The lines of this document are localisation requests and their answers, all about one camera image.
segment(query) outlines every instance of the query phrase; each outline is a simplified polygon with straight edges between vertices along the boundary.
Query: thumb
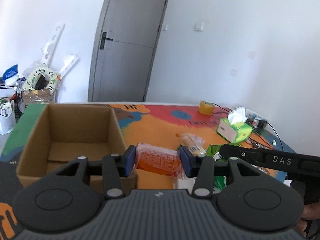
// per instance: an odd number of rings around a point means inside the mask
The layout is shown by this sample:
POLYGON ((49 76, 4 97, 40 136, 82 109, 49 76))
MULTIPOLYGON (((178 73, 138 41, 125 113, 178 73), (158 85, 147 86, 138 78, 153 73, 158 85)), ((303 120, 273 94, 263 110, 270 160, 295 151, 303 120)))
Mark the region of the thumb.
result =
POLYGON ((320 202, 304 205, 301 217, 307 220, 320 219, 320 202))

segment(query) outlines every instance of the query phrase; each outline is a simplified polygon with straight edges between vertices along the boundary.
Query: blue circle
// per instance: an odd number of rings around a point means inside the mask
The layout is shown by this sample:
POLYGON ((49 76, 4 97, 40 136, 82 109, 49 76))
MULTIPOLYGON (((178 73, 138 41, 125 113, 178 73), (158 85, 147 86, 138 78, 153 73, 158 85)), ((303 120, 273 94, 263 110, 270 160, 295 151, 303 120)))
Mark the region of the blue circle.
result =
POLYGON ((192 119, 192 116, 186 112, 183 112, 183 111, 172 111, 171 114, 176 117, 176 118, 179 118, 179 119, 182 119, 182 120, 190 120, 192 119))

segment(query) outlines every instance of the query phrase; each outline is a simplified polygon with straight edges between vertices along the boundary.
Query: white wall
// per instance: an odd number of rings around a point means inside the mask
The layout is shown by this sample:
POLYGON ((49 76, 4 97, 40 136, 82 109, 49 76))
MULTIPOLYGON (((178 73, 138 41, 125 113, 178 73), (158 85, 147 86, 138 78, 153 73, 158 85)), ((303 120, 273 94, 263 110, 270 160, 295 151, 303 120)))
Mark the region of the white wall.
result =
POLYGON ((65 54, 80 61, 64 77, 60 102, 86 102, 92 48, 104 0, 0 0, 0 74, 12 65, 19 72, 42 57, 58 21, 66 23, 51 62, 59 70, 65 54))
POLYGON ((320 154, 320 0, 169 0, 164 24, 147 101, 244 105, 320 154))

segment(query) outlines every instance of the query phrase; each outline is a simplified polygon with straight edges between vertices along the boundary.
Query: child toilet seat with panda print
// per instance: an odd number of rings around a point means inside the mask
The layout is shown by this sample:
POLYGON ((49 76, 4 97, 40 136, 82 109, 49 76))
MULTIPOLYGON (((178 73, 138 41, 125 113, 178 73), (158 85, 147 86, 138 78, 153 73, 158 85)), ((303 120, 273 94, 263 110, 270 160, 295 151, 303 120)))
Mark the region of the child toilet seat with panda print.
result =
POLYGON ((40 64, 39 67, 35 68, 26 81, 24 82, 22 88, 26 91, 29 90, 35 90, 34 86, 37 84, 40 76, 43 75, 49 78, 49 84, 45 87, 45 89, 50 90, 50 94, 52 94, 58 85, 58 77, 54 71, 52 71, 50 68, 46 67, 44 64, 40 64))

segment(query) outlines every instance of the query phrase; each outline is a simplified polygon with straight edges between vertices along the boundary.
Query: ridged gray surface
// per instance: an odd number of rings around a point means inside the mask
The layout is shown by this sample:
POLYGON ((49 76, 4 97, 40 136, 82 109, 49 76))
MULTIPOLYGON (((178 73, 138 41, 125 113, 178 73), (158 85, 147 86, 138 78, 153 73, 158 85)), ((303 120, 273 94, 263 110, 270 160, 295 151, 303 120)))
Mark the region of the ridged gray surface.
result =
POLYGON ((27 230, 16 240, 302 240, 294 229, 257 234, 223 220, 209 201, 191 198, 185 190, 132 190, 121 200, 106 203, 87 225, 58 235, 27 230))

